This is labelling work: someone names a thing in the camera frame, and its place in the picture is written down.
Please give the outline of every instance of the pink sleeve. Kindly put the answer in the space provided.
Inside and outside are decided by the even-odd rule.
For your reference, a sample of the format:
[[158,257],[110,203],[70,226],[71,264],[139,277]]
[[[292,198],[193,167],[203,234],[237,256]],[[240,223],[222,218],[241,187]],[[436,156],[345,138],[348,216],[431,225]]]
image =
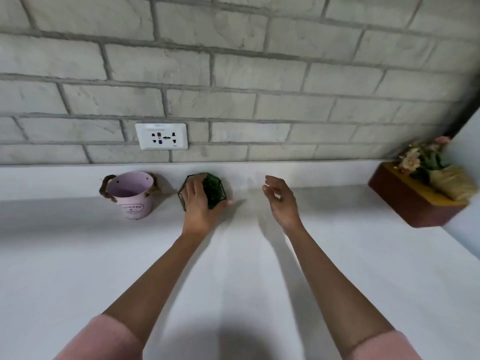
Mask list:
[[403,333],[392,331],[358,345],[347,360],[422,360]]
[[141,360],[143,346],[123,323],[94,317],[54,360]]

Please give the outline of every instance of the electrical outlet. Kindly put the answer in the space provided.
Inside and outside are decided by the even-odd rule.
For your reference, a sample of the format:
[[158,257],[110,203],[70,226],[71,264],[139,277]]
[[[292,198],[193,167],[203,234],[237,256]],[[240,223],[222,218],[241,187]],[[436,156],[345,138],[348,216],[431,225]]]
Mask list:
[[186,124],[135,124],[142,150],[188,149]]

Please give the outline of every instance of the oval label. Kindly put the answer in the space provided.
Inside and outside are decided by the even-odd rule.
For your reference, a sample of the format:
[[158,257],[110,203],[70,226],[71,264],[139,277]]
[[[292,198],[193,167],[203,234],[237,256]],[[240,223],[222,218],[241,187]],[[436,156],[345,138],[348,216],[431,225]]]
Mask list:
[[144,209],[144,205],[141,204],[141,203],[120,204],[119,206],[128,215],[135,215],[135,214],[141,212]]

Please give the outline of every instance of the wooden box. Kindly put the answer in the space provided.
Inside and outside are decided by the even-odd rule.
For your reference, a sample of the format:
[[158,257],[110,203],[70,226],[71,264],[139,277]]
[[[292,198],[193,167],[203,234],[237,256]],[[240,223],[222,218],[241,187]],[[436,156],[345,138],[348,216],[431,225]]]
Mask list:
[[380,164],[368,185],[410,226],[443,226],[468,206],[468,201],[454,201],[394,166]]

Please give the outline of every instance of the person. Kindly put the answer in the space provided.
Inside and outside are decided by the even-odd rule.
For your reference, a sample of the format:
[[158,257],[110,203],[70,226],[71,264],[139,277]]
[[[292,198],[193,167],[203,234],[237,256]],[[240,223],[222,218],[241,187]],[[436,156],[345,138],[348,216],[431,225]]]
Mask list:
[[[181,192],[186,213],[180,237],[101,315],[94,317],[55,360],[137,360],[183,269],[215,228],[231,201],[207,207],[202,181],[191,177]],[[333,341],[343,359],[418,360],[369,300],[339,271],[304,228],[295,196],[284,180],[267,175],[263,192],[290,239]]]

